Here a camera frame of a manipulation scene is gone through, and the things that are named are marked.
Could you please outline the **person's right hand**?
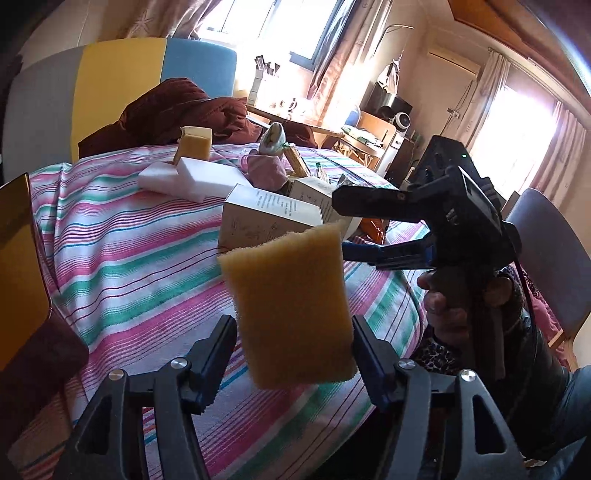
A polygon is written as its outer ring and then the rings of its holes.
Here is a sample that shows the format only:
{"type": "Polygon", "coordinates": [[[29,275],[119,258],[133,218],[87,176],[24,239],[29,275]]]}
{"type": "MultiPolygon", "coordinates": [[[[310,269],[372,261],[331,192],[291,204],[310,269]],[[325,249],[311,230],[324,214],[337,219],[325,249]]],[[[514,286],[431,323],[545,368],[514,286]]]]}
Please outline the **person's right hand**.
{"type": "Polygon", "coordinates": [[[470,336],[467,312],[463,308],[448,305],[445,295],[435,289],[433,273],[422,274],[417,284],[426,291],[423,305],[435,337],[452,347],[467,345],[470,336]]]}

